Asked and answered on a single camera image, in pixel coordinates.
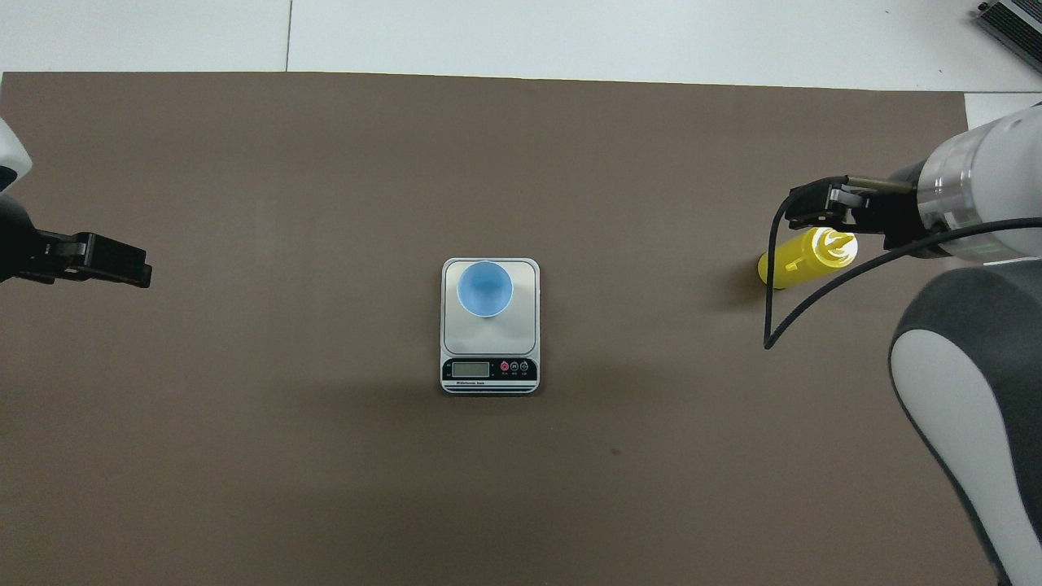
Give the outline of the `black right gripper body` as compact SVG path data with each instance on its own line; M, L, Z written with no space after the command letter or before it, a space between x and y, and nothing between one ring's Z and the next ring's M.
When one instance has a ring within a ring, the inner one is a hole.
M926 237L917 200L917 186L923 163L912 163L888 177L841 175L832 179L835 189L852 194L845 197L843 218L833 229L849 234L880 234L883 249L893 250Z

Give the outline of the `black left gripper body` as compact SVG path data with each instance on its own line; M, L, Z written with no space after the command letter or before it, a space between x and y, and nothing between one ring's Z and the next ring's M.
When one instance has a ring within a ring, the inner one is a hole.
M22 204L1 196L1 282L84 282L86 275L73 263L83 252L85 243L77 236L38 230Z

